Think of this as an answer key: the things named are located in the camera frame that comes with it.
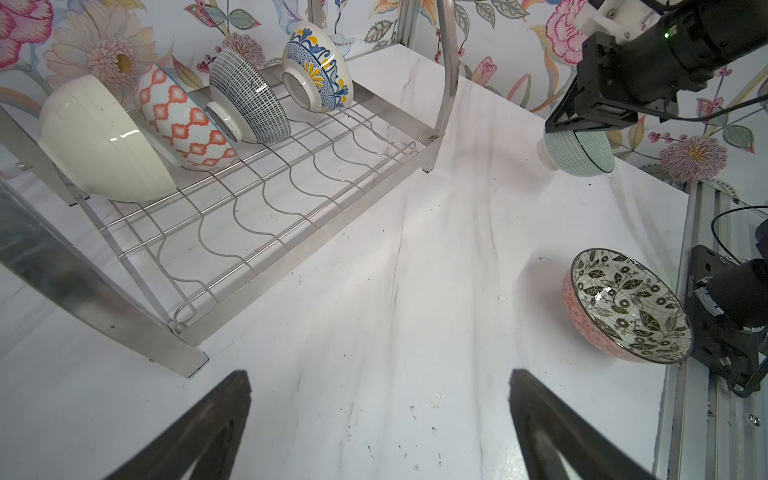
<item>orange patterned bowl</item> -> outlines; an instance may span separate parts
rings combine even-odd
[[[690,322],[672,290],[622,253],[579,253],[565,275],[563,297],[576,330],[608,355],[676,363],[694,347]]]
[[[156,64],[139,78],[135,101],[141,130],[173,165],[212,170],[237,160],[214,121]]]

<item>blue and yellow floral bowl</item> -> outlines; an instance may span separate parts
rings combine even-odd
[[[319,27],[297,22],[283,50],[283,83],[302,108],[326,113],[352,104],[352,75]]]

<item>light green bowl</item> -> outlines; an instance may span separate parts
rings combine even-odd
[[[596,177],[614,170],[614,155],[604,131],[545,132],[536,147],[541,162],[552,171]]]

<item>wire rack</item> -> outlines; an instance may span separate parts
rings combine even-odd
[[[219,170],[169,165],[178,188],[160,200],[79,200],[177,333],[317,236],[413,160],[422,141],[434,140],[411,138],[362,104],[314,114],[281,84],[273,90],[291,121],[285,141],[240,142],[240,160]]]

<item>flower center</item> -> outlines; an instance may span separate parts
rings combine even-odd
[[[131,60],[131,57],[127,56],[124,53],[118,54],[115,64],[117,64],[118,70],[120,70],[123,73],[128,73],[134,67],[134,61]]]
[[[707,159],[707,149],[697,145],[693,145],[692,147],[688,148],[685,153],[688,155],[688,157],[695,161],[702,161]]]

